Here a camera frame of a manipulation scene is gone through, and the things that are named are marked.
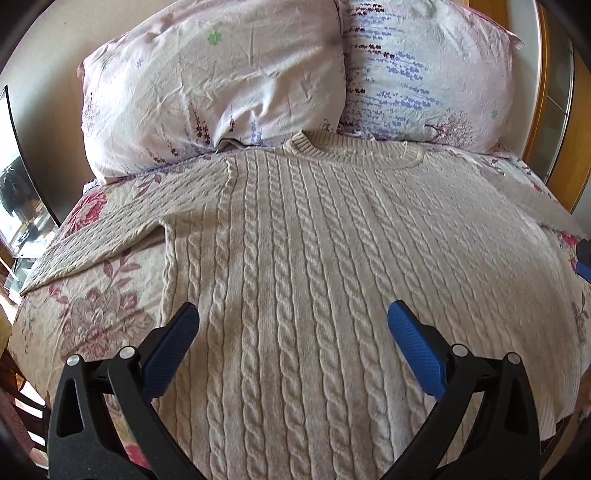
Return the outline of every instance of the metal screw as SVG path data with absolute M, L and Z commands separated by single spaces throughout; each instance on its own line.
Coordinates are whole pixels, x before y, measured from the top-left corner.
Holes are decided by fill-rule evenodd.
M 135 355 L 135 348 L 132 346 L 124 346 L 121 351 L 119 352 L 119 356 L 124 360 L 131 358 Z
M 70 367 L 73 367 L 74 365 L 77 365 L 79 361 L 80 361 L 80 355 L 70 355 L 68 357 L 68 360 L 66 360 L 66 363 Z
M 511 352 L 509 355 L 507 355 L 507 360 L 509 360 L 509 362 L 511 362 L 513 365 L 519 365 L 521 363 L 521 357 L 515 352 Z
M 455 356 L 466 356 L 468 354 L 468 348 L 461 343 L 457 343 L 452 347 L 452 352 Z

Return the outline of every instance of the floral pillowcase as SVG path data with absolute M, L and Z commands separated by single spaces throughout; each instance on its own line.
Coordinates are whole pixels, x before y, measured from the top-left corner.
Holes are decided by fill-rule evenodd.
M 508 127 L 516 36 L 447 0 L 340 3 L 340 132 L 491 151 Z

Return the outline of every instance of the pillow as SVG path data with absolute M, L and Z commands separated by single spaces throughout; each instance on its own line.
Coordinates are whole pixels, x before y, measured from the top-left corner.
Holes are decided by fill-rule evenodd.
M 512 54 L 522 45 L 515 35 L 446 0 L 342 0 L 341 7 L 340 132 L 490 152 L 513 103 Z
M 217 149 L 334 131 L 345 68 L 333 0 L 181 0 L 79 67 L 102 184 Z

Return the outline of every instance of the sweater sleeve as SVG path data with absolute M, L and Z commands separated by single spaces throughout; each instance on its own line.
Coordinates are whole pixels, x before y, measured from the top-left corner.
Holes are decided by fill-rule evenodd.
M 579 238 L 587 238 L 579 224 L 565 208 L 544 193 L 525 185 L 507 175 L 479 166 L 480 174 L 505 198 L 513 202 L 524 214 L 538 225 Z
M 220 155 L 207 164 L 193 165 L 151 195 L 127 203 L 51 244 L 33 266 L 21 295 L 115 257 L 159 226 L 166 230 L 170 224 L 167 219 L 177 212 L 216 202 L 230 178 L 228 157 L 229 154 Z

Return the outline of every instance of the floral fabric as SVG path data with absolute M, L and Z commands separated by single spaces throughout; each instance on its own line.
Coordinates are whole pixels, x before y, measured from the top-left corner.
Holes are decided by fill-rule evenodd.
M 180 0 L 78 73 L 86 156 L 102 184 L 223 139 L 273 145 L 300 129 L 334 131 L 345 104 L 332 0 Z
M 521 42 L 447 0 L 340 0 L 347 98 L 339 131 L 488 153 L 513 103 Z

